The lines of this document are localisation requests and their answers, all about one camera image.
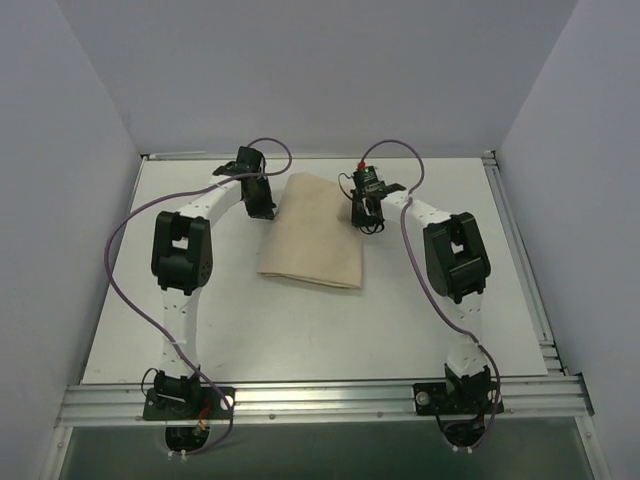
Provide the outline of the beige cloth surgical kit roll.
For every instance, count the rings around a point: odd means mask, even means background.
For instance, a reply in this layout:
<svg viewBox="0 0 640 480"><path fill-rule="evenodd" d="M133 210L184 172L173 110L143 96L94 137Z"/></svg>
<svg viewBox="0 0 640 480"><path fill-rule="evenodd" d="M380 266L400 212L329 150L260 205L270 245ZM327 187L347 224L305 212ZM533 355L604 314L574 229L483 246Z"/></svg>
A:
<svg viewBox="0 0 640 480"><path fill-rule="evenodd" d="M257 272L360 289L363 270L362 235L350 223L350 202L338 184L309 173L291 175L260 253Z"/></svg>

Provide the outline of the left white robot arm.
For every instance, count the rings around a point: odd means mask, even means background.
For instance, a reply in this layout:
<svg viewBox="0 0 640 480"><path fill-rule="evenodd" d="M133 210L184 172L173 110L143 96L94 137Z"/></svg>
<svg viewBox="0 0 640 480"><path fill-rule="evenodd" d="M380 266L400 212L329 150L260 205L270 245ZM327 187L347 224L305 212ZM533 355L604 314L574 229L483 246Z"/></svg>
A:
<svg viewBox="0 0 640 480"><path fill-rule="evenodd" d="M179 419L194 417L204 401L196 336L200 295L214 271L211 230L239 203L251 218L275 216L265 157L249 146L214 170L194 199L156 217L151 272L161 290L164 339L154 391Z"/></svg>

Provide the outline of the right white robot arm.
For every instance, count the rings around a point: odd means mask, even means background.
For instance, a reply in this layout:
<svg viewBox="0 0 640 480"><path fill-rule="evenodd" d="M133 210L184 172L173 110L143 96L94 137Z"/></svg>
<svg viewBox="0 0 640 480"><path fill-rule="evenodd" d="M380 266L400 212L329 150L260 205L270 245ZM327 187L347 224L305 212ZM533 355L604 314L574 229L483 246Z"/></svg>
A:
<svg viewBox="0 0 640 480"><path fill-rule="evenodd" d="M405 187L376 181L351 190L352 224L368 234L386 221L400 225L418 282L452 331L445 361L444 400L464 413L479 400L500 399L497 364L481 339L482 303L491 265L475 217L452 214L420 200Z"/></svg>

